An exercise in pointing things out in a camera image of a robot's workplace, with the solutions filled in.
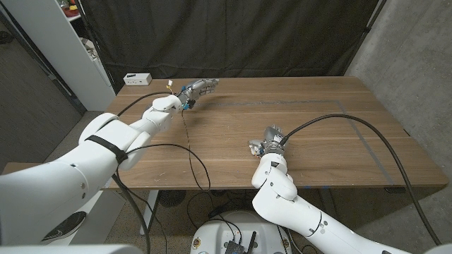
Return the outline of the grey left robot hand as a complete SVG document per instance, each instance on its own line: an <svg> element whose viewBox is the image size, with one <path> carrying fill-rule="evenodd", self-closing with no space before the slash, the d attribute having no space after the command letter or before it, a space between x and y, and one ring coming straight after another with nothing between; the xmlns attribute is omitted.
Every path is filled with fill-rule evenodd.
<svg viewBox="0 0 452 254"><path fill-rule="evenodd" d="M219 81L217 78L199 79L193 80L187 86L184 86L177 95L182 103L182 109L192 109L201 96L215 91Z"/></svg>

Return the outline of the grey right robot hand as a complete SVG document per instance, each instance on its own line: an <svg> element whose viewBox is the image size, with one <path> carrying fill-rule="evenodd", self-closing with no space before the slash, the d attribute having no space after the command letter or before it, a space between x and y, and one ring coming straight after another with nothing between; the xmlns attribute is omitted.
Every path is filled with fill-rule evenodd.
<svg viewBox="0 0 452 254"><path fill-rule="evenodd" d="M279 126L268 126L264 131L263 140L249 141L251 154L259 158L269 153L284 155L285 146L280 144L283 138L284 135Z"/></svg>

